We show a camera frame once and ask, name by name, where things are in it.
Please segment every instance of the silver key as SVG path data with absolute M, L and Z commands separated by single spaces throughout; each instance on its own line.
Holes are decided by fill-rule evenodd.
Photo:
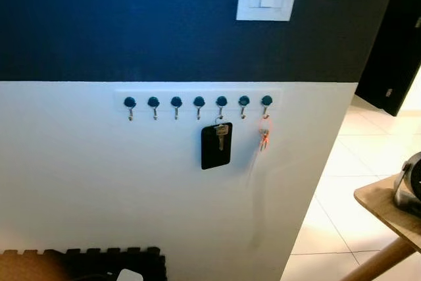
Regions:
M 224 136 L 228 134 L 230 127 L 228 125 L 219 124 L 216 128 L 216 136 L 219 138 L 219 150 L 224 150 Z

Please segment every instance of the white wall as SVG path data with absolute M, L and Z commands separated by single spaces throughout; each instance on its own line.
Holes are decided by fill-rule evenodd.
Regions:
M 421 70 L 418 70 L 400 111 L 421 111 Z
M 155 245 L 171 281 L 277 281 L 355 88 L 1 82 L 0 249 Z M 142 101 L 129 122 L 118 89 L 199 89 L 215 98 L 233 89 L 252 102 L 275 89 L 270 148 L 250 176 L 261 108 L 241 120 L 230 99 L 232 161 L 201 170 L 200 131 L 213 124 L 214 101 L 200 121 L 185 101 L 175 121 L 161 99 L 156 122 Z

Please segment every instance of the dark blue wall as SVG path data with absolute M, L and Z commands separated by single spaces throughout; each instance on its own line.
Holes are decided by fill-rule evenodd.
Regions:
M 388 0 L 1 0 L 0 80 L 356 82 Z

